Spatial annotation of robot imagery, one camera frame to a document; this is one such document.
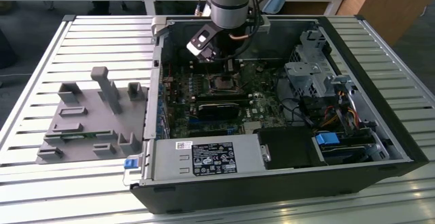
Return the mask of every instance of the green circuit board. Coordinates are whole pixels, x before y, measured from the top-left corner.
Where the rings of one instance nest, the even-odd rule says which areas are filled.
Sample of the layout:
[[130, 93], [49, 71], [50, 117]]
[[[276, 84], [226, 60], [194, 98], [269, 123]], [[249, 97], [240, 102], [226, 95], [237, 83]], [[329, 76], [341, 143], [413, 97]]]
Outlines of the green circuit board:
[[[274, 96], [276, 68], [264, 69], [260, 62], [246, 63], [232, 75], [230, 82], [221, 81], [218, 74], [173, 74], [170, 96], [166, 99], [170, 138], [245, 134], [245, 122], [258, 122], [262, 128], [286, 125], [286, 120]], [[236, 118], [224, 121], [200, 121], [198, 105], [192, 97], [245, 95]]]

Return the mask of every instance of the aluminum slatted platform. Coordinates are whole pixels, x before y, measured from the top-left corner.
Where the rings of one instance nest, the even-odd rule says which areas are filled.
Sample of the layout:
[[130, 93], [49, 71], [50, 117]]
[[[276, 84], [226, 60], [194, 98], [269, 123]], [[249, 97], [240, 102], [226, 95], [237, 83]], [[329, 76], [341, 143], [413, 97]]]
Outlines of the aluminum slatted platform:
[[338, 197], [153, 215], [122, 185], [122, 159], [36, 165], [61, 82], [97, 88], [89, 73], [98, 65], [110, 70], [118, 88], [132, 81], [148, 86], [150, 21], [146, 16], [78, 16], [61, 23], [0, 132], [0, 223], [404, 223], [435, 218], [433, 95], [353, 17], [329, 21], [430, 160], [409, 174]]

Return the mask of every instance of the motherboard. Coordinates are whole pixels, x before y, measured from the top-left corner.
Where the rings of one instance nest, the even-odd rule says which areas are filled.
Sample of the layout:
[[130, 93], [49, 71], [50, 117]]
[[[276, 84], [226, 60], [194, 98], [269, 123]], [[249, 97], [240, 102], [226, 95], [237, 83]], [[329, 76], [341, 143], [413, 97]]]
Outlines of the motherboard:
[[265, 61], [240, 62], [234, 74], [168, 67], [162, 80], [170, 138], [252, 134], [286, 125], [274, 94], [276, 71]]

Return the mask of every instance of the power supply label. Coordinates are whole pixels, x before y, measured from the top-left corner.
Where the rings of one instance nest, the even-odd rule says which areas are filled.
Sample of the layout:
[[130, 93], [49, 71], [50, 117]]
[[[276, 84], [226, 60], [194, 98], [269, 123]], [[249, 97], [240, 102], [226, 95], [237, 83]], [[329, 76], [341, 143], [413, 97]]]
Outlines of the power supply label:
[[192, 145], [194, 176], [236, 173], [236, 155], [232, 143]]

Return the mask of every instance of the barcode sticker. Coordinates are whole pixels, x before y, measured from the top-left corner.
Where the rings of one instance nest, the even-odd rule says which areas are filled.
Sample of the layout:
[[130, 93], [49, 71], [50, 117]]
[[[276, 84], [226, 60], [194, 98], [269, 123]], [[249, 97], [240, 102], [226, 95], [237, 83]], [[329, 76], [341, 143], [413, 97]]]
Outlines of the barcode sticker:
[[190, 149], [190, 148], [192, 148], [192, 141], [174, 143], [174, 149]]

